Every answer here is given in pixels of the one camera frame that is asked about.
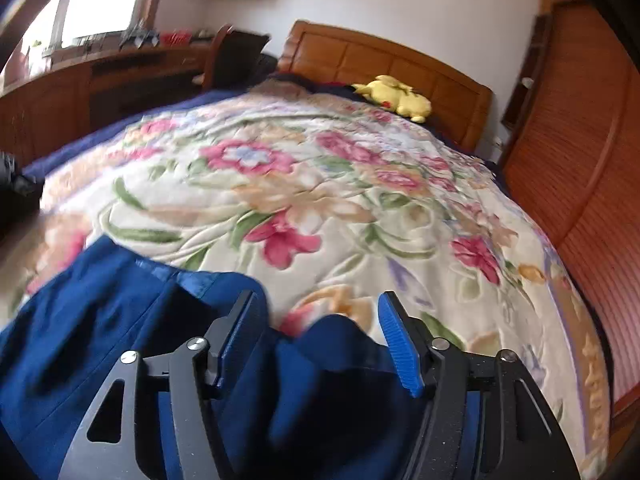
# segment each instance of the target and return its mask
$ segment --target white wall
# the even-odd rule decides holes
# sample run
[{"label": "white wall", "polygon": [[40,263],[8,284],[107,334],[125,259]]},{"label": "white wall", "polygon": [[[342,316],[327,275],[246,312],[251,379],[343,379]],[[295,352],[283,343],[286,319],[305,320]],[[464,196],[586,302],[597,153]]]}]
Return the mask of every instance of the white wall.
[{"label": "white wall", "polygon": [[156,13],[156,30],[196,30],[201,28],[207,8],[204,0],[160,0]]},{"label": "white wall", "polygon": [[[303,18],[362,30],[436,57],[495,93],[481,154],[508,132],[498,124],[529,42],[539,0],[204,0],[203,25],[231,22],[268,32],[279,56],[291,25]],[[172,16],[182,12],[176,6]]]}]

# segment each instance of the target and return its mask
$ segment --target yellow plush toy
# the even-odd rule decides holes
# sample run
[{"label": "yellow plush toy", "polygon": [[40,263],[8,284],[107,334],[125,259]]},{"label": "yellow plush toy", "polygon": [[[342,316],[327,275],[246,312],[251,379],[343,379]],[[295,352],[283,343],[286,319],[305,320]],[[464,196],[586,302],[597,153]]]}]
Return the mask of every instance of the yellow plush toy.
[{"label": "yellow plush toy", "polygon": [[431,102],[413,88],[389,75],[379,75],[368,85],[354,84],[356,94],[382,106],[385,110],[409,117],[414,123],[423,123],[431,113]]}]

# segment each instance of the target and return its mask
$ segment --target wooden wardrobe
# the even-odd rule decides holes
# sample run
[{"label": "wooden wardrobe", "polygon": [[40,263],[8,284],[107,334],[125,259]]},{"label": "wooden wardrobe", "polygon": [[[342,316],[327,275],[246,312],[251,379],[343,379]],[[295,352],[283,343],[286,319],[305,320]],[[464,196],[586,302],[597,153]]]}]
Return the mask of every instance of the wooden wardrobe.
[{"label": "wooden wardrobe", "polygon": [[640,397],[640,75],[585,0],[554,7],[531,99],[506,178],[602,320],[619,412]]}]

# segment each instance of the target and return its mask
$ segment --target chair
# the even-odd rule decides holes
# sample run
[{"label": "chair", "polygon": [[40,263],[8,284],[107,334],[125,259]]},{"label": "chair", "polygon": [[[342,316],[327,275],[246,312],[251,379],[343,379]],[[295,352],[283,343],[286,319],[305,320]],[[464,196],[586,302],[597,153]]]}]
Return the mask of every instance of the chair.
[{"label": "chair", "polygon": [[271,39],[269,34],[235,30],[227,23],[220,27],[211,42],[203,74],[193,79],[202,91],[230,88],[249,79],[260,53]]}]

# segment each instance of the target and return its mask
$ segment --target bed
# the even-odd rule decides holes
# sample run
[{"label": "bed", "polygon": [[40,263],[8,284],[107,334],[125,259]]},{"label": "bed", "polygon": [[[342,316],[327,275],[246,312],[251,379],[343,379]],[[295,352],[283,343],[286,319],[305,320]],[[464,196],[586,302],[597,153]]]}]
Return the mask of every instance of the bed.
[{"label": "bed", "polygon": [[[342,314],[383,343],[376,299],[394,290],[466,351],[514,349],[596,478],[610,407],[593,320],[546,235],[462,152],[491,91],[405,46],[307,22],[278,68],[247,93],[133,118],[41,161],[42,213],[3,248],[4,322],[102,235],[172,266],[248,274],[291,336]],[[431,99],[430,124],[341,86],[381,73]]]}]

